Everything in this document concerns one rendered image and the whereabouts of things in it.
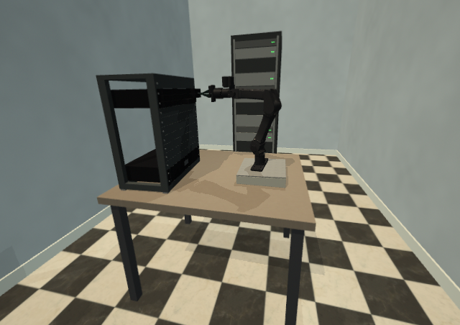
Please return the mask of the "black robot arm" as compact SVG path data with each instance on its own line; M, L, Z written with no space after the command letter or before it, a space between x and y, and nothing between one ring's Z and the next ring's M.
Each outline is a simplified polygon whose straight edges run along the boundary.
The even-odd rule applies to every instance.
M255 162L251 167L251 171L262 172L267 164L268 158L265 158L265 140L267 133L270 130L271 124L282 108L280 97L277 89L250 89L250 88L235 88L233 76L222 76L222 92L223 98L233 99L261 99L264 100L263 117L256 136L250 144L250 150L254 153ZM265 91L266 90L266 91ZM272 92L272 93L271 93ZM276 94L276 95L275 95ZM274 98L273 98L273 97ZM216 99L223 99L216 98ZM265 113L266 112L266 113ZM274 113L275 112L275 113ZM259 153L258 153L259 152Z

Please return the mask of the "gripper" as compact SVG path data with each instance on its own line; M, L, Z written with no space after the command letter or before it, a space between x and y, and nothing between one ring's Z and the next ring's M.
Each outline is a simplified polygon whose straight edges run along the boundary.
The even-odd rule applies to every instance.
M215 88L215 85L210 85L210 86L208 86L207 91L204 91L203 93L199 93L199 94L203 95L205 93L209 93L209 94L205 94L203 96L211 98L211 102L215 102L216 101L215 98L223 98L222 95L221 95L221 92L222 92L222 88Z

